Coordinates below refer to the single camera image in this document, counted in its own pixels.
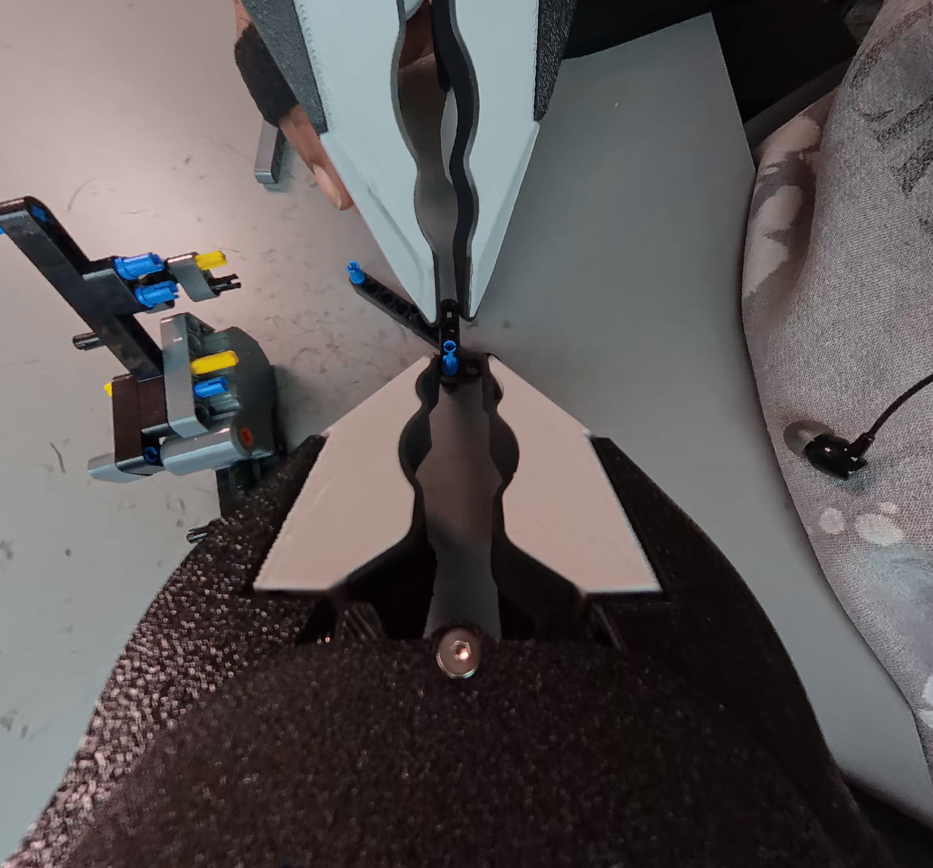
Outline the black holed building beam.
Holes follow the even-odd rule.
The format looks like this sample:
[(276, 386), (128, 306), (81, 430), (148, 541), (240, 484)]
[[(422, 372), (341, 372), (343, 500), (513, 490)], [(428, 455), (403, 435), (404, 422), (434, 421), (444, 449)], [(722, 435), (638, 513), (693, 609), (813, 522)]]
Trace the black holed building beam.
[(365, 274), (367, 276), (365, 284), (362, 286), (352, 284), (357, 294), (378, 307), (416, 337), (437, 348), (437, 351), (441, 351), (442, 344), (447, 339), (455, 340), (458, 347), (461, 346), (461, 316), (455, 300), (441, 301), (438, 305), (437, 320), (429, 323), (413, 302), (392, 291), (379, 280)]

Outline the grey printed sweatshirt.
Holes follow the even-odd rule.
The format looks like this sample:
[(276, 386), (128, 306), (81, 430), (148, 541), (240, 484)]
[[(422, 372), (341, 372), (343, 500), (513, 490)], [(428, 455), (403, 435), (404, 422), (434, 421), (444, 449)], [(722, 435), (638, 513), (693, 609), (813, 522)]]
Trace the grey printed sweatshirt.
[(856, 440), (931, 376), (932, 0), (885, 0), (833, 92), (764, 140), (745, 242), (744, 334), (787, 489), (847, 615), (931, 762), (932, 403), (833, 478), (805, 445)]

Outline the grey building beam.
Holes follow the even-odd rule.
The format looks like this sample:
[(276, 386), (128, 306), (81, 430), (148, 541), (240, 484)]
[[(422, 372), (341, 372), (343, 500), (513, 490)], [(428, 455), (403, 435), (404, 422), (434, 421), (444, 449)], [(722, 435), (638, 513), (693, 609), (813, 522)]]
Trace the grey building beam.
[(255, 180), (266, 190), (284, 190), (289, 151), (290, 144), (282, 129), (263, 121), (253, 172)]

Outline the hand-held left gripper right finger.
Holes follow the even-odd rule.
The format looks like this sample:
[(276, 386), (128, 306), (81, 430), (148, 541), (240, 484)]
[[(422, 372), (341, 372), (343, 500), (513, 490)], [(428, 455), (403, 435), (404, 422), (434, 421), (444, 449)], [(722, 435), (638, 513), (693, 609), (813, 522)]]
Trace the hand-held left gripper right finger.
[(482, 385), (503, 636), (582, 639), (606, 602), (662, 597), (590, 431), (496, 356)]

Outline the person's right hand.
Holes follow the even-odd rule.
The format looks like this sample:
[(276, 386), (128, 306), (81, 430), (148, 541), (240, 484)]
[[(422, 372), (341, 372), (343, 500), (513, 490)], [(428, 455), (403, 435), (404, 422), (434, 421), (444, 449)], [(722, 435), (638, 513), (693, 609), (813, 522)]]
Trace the person's right hand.
[(333, 165), (304, 109), (295, 105), (279, 118), (289, 146), (314, 176), (318, 188), (340, 211), (356, 209), (353, 198)]

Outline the grey black building-brick assembly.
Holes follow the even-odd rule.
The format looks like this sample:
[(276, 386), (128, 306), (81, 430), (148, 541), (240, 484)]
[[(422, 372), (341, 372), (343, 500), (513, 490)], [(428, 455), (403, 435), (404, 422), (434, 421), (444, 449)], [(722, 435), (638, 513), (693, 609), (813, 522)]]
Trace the grey black building-brick assembly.
[(1, 205), (2, 233), (86, 325), (77, 349), (108, 349), (125, 368), (107, 386), (113, 449), (87, 464), (91, 478), (216, 477), (219, 512), (232, 517), (286, 454), (274, 369), (239, 327), (217, 330), (175, 310), (239, 289), (217, 276), (226, 256), (156, 253), (90, 259), (51, 210), (25, 197)]

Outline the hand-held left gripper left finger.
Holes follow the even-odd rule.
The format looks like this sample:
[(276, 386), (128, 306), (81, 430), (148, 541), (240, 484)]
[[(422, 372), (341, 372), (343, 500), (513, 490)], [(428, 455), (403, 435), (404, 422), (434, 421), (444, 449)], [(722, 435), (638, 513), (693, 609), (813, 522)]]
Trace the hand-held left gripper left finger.
[(366, 603), (387, 635), (425, 633), (437, 559), (416, 474), (439, 389), (425, 356), (324, 431), (256, 592), (321, 597), (334, 614)]

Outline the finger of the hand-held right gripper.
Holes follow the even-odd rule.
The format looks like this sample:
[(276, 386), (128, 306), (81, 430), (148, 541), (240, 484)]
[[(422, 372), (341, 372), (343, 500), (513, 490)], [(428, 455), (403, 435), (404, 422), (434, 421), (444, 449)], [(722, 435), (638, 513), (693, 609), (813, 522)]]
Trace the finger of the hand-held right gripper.
[(415, 209), (418, 167), (398, 104), (410, 16), (423, 0), (293, 0), (327, 128), (323, 146), (400, 285), (437, 320), (435, 255)]
[(456, 106), (448, 166), (457, 202), (456, 297), (474, 319), (534, 148), (539, 0), (434, 0), (435, 49)]

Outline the black clip microphone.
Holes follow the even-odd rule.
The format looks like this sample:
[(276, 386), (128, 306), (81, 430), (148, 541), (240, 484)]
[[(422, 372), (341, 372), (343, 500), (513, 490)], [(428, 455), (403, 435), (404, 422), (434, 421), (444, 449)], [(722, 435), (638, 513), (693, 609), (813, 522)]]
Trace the black clip microphone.
[(866, 466), (865, 453), (874, 437), (863, 433), (849, 441), (821, 422), (799, 419), (784, 429), (784, 440), (792, 453), (819, 472), (846, 480)]

